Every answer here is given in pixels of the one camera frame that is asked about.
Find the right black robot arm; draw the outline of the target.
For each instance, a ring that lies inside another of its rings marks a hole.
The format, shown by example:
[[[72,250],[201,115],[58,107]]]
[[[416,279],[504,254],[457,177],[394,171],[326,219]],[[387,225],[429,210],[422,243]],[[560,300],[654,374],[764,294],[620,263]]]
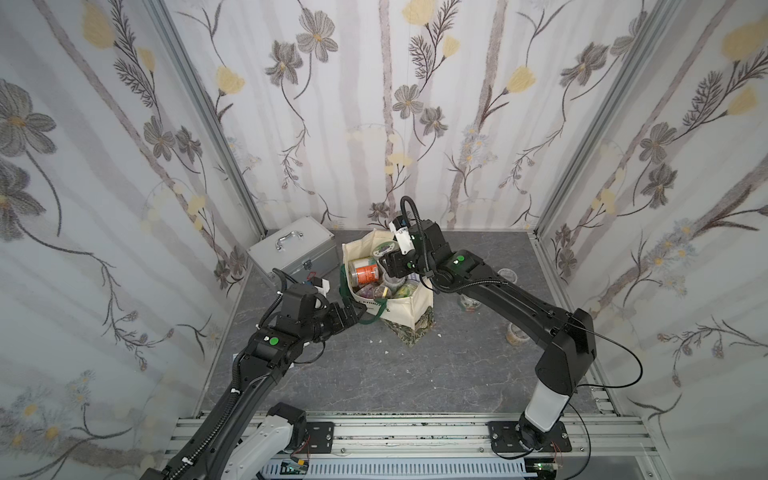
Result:
[[[518,421],[523,449],[540,450],[596,359],[593,319],[547,303],[508,281],[481,257],[452,250],[432,221],[389,224],[398,249],[381,258],[394,277],[417,274],[436,293],[465,295],[516,325],[543,349],[535,367],[537,384]]]

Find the cream canvas tote bag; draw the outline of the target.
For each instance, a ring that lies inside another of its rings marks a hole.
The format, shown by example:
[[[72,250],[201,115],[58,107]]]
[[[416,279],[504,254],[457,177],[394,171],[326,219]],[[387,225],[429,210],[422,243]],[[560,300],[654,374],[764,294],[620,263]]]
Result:
[[[373,321],[381,320],[406,345],[415,345],[434,324],[434,297],[428,284],[419,280],[416,274],[404,278],[389,277],[380,265],[380,258],[398,247],[394,235],[383,230],[372,231],[362,238],[342,245],[342,286],[346,294],[364,304]],[[374,257],[379,265],[380,280],[363,287],[355,287],[350,276],[351,262],[365,257]],[[409,298],[394,299],[393,295],[407,280],[420,283],[417,292]],[[386,285],[392,296],[386,300],[374,300],[373,290]]]

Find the clear lid green seed cup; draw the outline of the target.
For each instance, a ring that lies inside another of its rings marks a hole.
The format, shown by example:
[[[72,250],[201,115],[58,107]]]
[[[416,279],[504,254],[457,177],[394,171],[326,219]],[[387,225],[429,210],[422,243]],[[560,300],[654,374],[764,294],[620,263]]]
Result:
[[[509,268],[501,268],[497,271],[497,274],[504,278],[506,281],[512,284],[516,284],[518,282],[518,275],[517,273]]]

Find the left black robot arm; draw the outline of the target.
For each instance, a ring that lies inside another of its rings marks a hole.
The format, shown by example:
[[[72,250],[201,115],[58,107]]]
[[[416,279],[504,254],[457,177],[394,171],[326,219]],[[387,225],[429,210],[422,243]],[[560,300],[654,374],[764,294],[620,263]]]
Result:
[[[161,469],[144,479],[256,479],[278,453],[301,446],[305,414],[276,406],[247,438],[242,435],[257,408],[302,355],[305,344],[322,343],[359,323],[366,306],[329,302],[316,287],[292,284],[280,304],[232,363],[228,391],[202,425]]]

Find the large strawberry label jar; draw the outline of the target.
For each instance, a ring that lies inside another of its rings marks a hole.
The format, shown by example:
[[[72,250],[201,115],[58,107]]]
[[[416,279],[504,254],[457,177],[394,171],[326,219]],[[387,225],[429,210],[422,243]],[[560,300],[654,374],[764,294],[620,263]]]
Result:
[[[466,295],[461,295],[459,297],[459,305],[461,309],[466,313],[474,313],[481,307],[481,303],[479,301]]]

